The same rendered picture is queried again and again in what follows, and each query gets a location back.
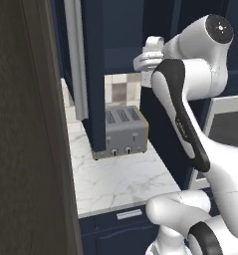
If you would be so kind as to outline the dark brown tall panel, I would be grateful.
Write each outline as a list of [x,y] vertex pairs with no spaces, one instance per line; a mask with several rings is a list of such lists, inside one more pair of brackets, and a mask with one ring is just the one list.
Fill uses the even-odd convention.
[[0,0],[0,255],[83,255],[49,0]]

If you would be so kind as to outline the navy wall cabinet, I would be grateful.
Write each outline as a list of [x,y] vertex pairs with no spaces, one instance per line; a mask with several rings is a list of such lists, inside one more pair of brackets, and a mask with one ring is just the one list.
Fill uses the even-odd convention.
[[149,36],[165,41],[176,30],[182,0],[103,0],[105,74],[133,73]]

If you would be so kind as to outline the navy tall oven cabinet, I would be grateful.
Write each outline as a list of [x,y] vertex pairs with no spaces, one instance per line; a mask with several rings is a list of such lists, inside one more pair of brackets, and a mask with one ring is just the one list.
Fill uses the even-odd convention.
[[[190,22],[206,14],[219,14],[229,20],[235,37],[228,55],[228,84],[218,98],[238,95],[238,0],[182,0],[176,33],[186,28]],[[190,102],[190,106],[203,128],[210,106],[210,100]],[[150,88],[141,88],[140,109],[149,123],[149,139],[159,157],[170,171],[181,190],[187,189],[192,177],[192,167],[178,141],[165,110],[155,98]]]

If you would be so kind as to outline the white framed oven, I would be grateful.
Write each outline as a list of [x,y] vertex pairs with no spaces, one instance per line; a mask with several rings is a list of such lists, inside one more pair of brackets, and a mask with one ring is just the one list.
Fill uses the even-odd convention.
[[214,192],[238,192],[238,96],[211,100],[203,138],[211,166],[205,182]]

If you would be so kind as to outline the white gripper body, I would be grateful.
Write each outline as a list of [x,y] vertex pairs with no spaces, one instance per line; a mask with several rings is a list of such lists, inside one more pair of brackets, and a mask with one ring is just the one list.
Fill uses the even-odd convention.
[[143,52],[133,59],[133,68],[136,72],[140,72],[143,87],[151,87],[151,74],[162,60],[163,54],[159,51]]

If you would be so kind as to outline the navy base cabinet door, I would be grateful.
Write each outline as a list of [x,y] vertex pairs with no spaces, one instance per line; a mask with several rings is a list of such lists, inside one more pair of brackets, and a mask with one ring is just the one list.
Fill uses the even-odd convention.
[[145,255],[158,227],[133,225],[82,236],[84,255]]

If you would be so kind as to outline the grey four-slot toaster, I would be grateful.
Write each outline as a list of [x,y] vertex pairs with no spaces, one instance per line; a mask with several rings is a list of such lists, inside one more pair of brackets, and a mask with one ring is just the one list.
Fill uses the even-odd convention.
[[95,160],[146,152],[149,125],[137,106],[106,109],[106,149],[92,151]]

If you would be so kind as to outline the navy drawer front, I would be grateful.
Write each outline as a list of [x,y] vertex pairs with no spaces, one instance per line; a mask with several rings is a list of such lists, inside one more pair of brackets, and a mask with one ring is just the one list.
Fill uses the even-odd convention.
[[[134,210],[134,209],[141,209],[142,215],[129,218],[129,219],[117,220],[117,213]],[[85,234],[92,234],[95,232],[100,232],[105,230],[111,230],[114,228],[129,226],[129,225],[133,225],[133,224],[137,224],[141,222],[149,223],[149,220],[145,213],[145,206],[141,205],[137,207],[132,207],[132,208],[127,208],[123,210],[107,212],[107,213],[102,213],[99,215],[81,218],[79,222],[81,227],[81,233],[85,235]]]

